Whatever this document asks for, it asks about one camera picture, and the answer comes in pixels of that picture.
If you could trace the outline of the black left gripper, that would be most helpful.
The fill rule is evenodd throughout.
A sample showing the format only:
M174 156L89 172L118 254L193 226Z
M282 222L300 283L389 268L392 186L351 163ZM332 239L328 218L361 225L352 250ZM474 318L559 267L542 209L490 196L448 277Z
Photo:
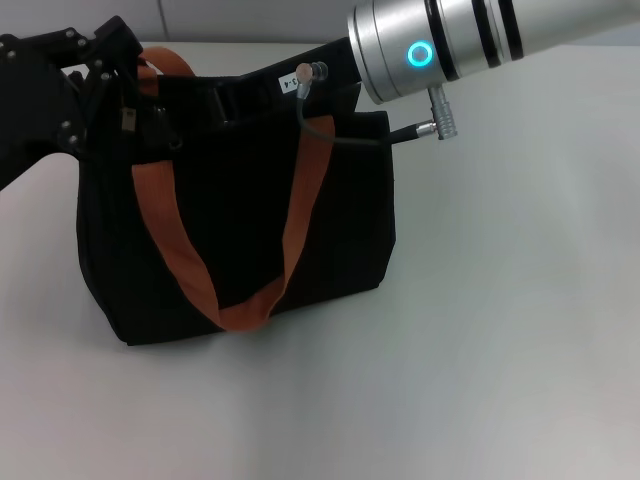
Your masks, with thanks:
M120 16L92 38L75 28L1 36L1 186L53 153L80 158L117 77L109 62L136 60L142 47Z

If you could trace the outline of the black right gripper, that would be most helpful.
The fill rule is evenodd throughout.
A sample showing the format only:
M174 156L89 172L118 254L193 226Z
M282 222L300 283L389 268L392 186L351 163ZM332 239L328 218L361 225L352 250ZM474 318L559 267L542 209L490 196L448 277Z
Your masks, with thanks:
M179 149L185 139L248 122L299 100L332 95L360 82L347 37L254 72L224 77L214 91L187 91L147 97L143 141L156 149Z

